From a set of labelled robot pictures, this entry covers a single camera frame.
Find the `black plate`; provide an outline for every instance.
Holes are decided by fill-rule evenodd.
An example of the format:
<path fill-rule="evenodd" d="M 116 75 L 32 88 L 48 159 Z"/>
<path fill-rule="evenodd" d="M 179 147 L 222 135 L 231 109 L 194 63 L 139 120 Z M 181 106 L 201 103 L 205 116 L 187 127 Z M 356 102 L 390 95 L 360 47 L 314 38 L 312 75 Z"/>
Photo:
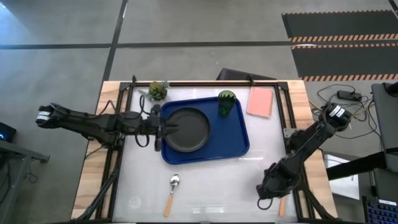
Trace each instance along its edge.
<path fill-rule="evenodd" d="M 178 131 L 164 136 L 164 139 L 179 152 L 196 151 L 209 140 L 209 119 L 198 109 L 180 108 L 167 117 L 166 123 L 178 125 Z"/>

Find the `green cup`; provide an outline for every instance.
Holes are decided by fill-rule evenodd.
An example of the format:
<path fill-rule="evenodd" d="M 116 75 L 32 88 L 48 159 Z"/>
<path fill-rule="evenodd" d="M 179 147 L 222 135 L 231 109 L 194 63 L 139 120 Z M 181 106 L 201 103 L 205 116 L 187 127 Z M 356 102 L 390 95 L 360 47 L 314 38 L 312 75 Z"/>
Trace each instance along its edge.
<path fill-rule="evenodd" d="M 226 118 L 236 102 L 236 95 L 229 90 L 224 90 L 218 95 L 218 114 Z"/>

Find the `concrete floor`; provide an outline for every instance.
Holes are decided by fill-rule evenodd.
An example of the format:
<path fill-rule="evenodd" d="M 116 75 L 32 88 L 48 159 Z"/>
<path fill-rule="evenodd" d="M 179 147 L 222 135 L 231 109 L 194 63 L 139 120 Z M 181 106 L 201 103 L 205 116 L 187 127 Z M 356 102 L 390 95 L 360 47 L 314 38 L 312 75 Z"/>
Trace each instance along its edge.
<path fill-rule="evenodd" d="M 0 45 L 110 44 L 122 0 L 0 0 Z M 129 0 L 119 43 L 287 40 L 283 12 L 391 9 L 388 0 Z M 87 145 L 79 134 L 40 129 L 37 109 L 51 102 L 94 112 L 109 49 L 0 50 L 0 121 L 18 130 L 15 143 L 50 154 L 34 165 L 10 223 L 70 218 Z M 214 80 L 223 67 L 280 79 L 298 79 L 289 47 L 117 49 L 110 80 Z M 373 82 L 350 82 L 369 94 Z M 306 83 L 309 98 L 331 83 Z M 325 91 L 325 96 L 338 88 Z M 353 123 L 343 134 L 368 130 Z M 376 135 L 334 137 L 324 150 L 365 156 L 379 150 Z M 338 205 L 339 216 L 355 220 Z"/>

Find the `white table surface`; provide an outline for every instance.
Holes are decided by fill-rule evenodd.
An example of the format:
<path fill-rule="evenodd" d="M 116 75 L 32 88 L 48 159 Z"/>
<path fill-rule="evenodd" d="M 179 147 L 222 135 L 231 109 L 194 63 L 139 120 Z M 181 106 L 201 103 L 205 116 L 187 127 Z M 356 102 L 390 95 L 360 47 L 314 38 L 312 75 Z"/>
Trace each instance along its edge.
<path fill-rule="evenodd" d="M 139 111 L 138 90 L 134 88 L 132 111 Z M 127 136 L 121 164 L 114 222 L 294 222 L 297 221 L 293 195 L 287 196 L 286 216 L 279 216 L 280 199 L 270 209 L 258 209 L 256 185 L 262 182 L 264 169 L 285 156 L 282 127 L 274 94 L 270 118 L 246 113 L 249 87 L 173 87 L 165 100 L 187 100 L 218 96 L 231 90 L 241 102 L 249 135 L 248 152 L 236 158 L 191 164 L 170 165 L 161 152 L 154 151 L 154 136 L 147 147 L 139 147 L 134 136 Z M 145 110 L 154 103 L 146 100 Z M 139 136 L 141 144 L 145 137 Z M 163 217 L 170 193 L 170 178 L 180 176 L 171 213 Z M 270 200 L 261 202 L 266 207 Z"/>

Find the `metal spoon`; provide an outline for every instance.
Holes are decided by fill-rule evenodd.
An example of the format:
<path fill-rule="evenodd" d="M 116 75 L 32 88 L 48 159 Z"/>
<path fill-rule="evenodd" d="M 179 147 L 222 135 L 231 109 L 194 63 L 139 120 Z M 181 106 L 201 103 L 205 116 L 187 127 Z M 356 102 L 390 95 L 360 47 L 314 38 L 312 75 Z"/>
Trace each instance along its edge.
<path fill-rule="evenodd" d="M 180 183 L 180 176 L 178 174 L 174 174 L 172 176 L 172 178 L 170 179 L 170 185 L 172 186 L 172 190 L 170 192 L 169 199 L 167 200 L 167 205 L 166 205 L 166 208 L 165 208 L 164 213 L 163 213 L 163 216 L 166 217 L 166 218 L 169 217 L 169 214 L 170 214 L 170 208 L 172 206 L 174 188 L 179 183 Z"/>

